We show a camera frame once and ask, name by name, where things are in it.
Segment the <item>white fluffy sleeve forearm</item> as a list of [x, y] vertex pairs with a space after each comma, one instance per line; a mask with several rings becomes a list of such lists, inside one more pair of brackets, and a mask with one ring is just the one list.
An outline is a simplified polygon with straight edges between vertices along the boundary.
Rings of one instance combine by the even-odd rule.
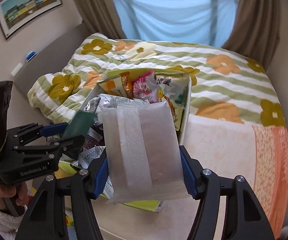
[[4, 239], [15, 239], [18, 228], [23, 219], [23, 215], [14, 217], [0, 211], [0, 234]]

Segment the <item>person's left hand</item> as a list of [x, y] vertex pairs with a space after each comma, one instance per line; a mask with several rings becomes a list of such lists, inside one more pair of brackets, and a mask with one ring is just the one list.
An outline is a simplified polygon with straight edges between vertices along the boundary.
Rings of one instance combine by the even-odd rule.
[[21, 183], [19, 187], [0, 184], [0, 210], [8, 209], [3, 199], [12, 198], [14, 196], [17, 196], [16, 204], [18, 206], [28, 205], [29, 202], [28, 188], [25, 182]]

